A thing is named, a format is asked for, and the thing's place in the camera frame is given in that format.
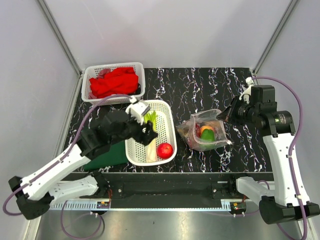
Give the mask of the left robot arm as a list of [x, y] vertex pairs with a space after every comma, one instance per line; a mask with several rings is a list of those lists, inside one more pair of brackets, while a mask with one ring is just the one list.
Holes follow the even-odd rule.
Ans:
[[14, 176], [8, 181], [19, 214], [33, 220], [59, 203], [76, 198], [110, 196], [109, 184], [97, 170], [78, 180], [60, 181], [107, 153], [114, 144], [134, 139], [147, 146], [157, 136], [151, 121], [144, 122], [141, 117], [123, 110], [107, 113], [98, 124], [83, 130], [79, 138], [47, 165], [27, 177]]

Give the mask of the red fake apple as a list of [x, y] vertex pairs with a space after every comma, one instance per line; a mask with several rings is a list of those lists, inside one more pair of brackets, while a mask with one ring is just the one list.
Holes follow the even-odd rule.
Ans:
[[157, 156], [161, 159], [169, 159], [173, 155], [173, 147], [169, 143], [161, 143], [157, 149]]

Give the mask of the beige fake garlic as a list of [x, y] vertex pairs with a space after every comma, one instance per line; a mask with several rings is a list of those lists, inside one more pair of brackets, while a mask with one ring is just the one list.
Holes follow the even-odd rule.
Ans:
[[[156, 131], [156, 122], [157, 122], [157, 114], [155, 111], [149, 111], [144, 116], [144, 121], [147, 123], [150, 121], [152, 123], [152, 129]], [[151, 143], [146, 147], [146, 162], [154, 163], [157, 161], [157, 147], [156, 147], [156, 139], [153, 139]]]

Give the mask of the green fake pepper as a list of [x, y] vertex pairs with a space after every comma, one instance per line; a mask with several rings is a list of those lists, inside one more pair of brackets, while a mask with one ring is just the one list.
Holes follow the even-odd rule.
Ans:
[[216, 139], [215, 139], [215, 133], [214, 131], [212, 130], [205, 130], [201, 136], [200, 136], [200, 139], [202, 141], [206, 141], [206, 142], [214, 142]]

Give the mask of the clear zip top bag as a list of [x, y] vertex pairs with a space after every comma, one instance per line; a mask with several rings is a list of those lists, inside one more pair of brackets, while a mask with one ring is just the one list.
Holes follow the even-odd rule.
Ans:
[[176, 130], [192, 150], [199, 152], [231, 145], [223, 122], [217, 119], [220, 113], [218, 109], [210, 109], [191, 114], [189, 120], [176, 126]]

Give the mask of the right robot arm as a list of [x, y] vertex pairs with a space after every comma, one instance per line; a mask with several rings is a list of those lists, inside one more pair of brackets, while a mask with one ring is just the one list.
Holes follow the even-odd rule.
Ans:
[[320, 206], [310, 201], [300, 175], [297, 155], [290, 148], [296, 129], [288, 111], [278, 111], [275, 88], [253, 85], [236, 96], [217, 116], [233, 125], [253, 125], [258, 129], [269, 154], [274, 189], [268, 190], [252, 177], [240, 177], [227, 185], [228, 195], [245, 195], [258, 207], [267, 224], [298, 221], [320, 214]]

